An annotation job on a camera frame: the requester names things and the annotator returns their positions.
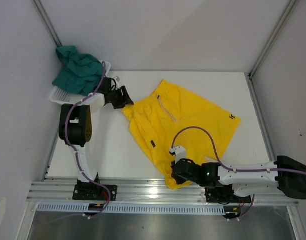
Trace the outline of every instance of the gray floor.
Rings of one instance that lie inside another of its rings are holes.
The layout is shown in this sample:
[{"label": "gray floor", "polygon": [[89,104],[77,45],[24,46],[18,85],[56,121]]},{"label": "gray floor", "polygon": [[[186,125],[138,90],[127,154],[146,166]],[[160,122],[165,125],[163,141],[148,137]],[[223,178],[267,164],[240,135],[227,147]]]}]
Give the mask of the gray floor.
[{"label": "gray floor", "polygon": [[37,212],[30,240],[295,240],[286,207],[253,207],[240,222],[222,216],[103,214],[87,220]]}]

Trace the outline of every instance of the metal frame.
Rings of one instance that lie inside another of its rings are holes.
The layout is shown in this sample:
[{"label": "metal frame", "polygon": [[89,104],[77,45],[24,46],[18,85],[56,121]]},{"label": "metal frame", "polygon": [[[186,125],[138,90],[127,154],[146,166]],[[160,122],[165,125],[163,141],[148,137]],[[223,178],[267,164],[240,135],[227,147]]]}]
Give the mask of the metal frame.
[{"label": "metal frame", "polygon": [[[264,138],[266,150],[270,161],[274,161],[276,154],[272,141],[270,139],[269,131],[267,129],[263,113],[259,104],[259,100],[254,88],[252,79],[257,70],[265,60],[266,56],[272,49],[274,43],[278,39],[278,36],[286,25],[292,12],[300,0],[290,0],[287,4],[283,14],[281,15],[278,23],[276,24],[271,36],[269,37],[263,51],[258,57],[254,67],[250,74],[246,76],[247,84],[251,99],[254,104],[257,119],[260,125],[260,129]],[[41,0],[32,0],[37,12],[39,13],[42,22],[44,23],[47,31],[49,32],[52,40],[57,47],[61,47],[61,40],[50,20],[50,17],[46,13],[46,10]],[[32,226],[33,218],[39,203],[51,202],[65,202],[66,204],[81,203],[87,204],[87,201],[75,201],[72,199],[74,185],[76,184],[75,178],[47,178],[47,170],[51,164],[54,149],[57,143],[57,137],[55,137],[51,151],[48,158],[48,163],[44,171],[43,180],[39,182],[33,182],[30,192],[27,198],[26,213],[23,217],[22,226],[18,233],[20,240],[27,239],[29,236],[30,228]],[[196,184],[192,184],[186,188],[173,191],[165,186],[164,180],[161,179],[101,179],[103,184],[114,184],[118,186],[118,194],[115,204],[135,204],[135,205],[173,205],[173,206],[207,206],[210,207],[217,205],[215,203],[206,203],[204,196],[204,189]],[[283,194],[270,194],[270,195],[257,195],[255,198],[256,206],[287,206],[291,223],[297,239],[306,240],[306,232],[303,222],[301,220],[298,205],[299,201],[285,197]]]}]

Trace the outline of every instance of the yellow garment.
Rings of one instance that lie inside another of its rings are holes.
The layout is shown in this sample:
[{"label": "yellow garment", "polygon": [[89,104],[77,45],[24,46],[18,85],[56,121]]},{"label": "yellow garment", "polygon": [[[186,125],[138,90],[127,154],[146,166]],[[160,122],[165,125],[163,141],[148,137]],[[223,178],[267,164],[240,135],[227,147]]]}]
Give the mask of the yellow garment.
[{"label": "yellow garment", "polygon": [[[241,122],[240,118],[216,104],[165,80],[149,97],[126,106],[123,113],[130,121],[129,130],[135,141],[165,175],[165,184],[170,189],[191,183],[177,185],[171,177],[175,156],[170,155],[169,150],[180,130],[190,126],[207,130],[221,158]],[[175,142],[175,146],[178,145],[186,149],[187,158],[196,164],[206,163],[205,156],[216,159],[211,140],[201,130],[182,132]]]}]

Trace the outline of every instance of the teal towel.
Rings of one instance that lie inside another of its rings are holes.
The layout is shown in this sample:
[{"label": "teal towel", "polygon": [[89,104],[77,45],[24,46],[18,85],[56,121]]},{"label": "teal towel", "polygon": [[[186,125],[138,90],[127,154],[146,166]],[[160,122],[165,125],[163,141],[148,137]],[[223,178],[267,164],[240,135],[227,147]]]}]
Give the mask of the teal towel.
[{"label": "teal towel", "polygon": [[87,96],[99,85],[103,74],[102,64],[89,54],[79,54],[75,46],[61,46],[56,49],[63,69],[53,85],[71,94]]}]

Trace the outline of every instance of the black tag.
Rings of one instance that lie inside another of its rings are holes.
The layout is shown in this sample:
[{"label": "black tag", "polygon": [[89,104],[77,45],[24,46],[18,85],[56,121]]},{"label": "black tag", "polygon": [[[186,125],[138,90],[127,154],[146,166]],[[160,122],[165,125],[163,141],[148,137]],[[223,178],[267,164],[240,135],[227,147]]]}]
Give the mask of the black tag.
[{"label": "black tag", "polygon": [[156,147],[156,145],[155,145],[155,143],[154,143],[154,141],[153,141],[153,140],[151,141],[151,144],[152,144],[153,148],[155,148],[155,147]]}]

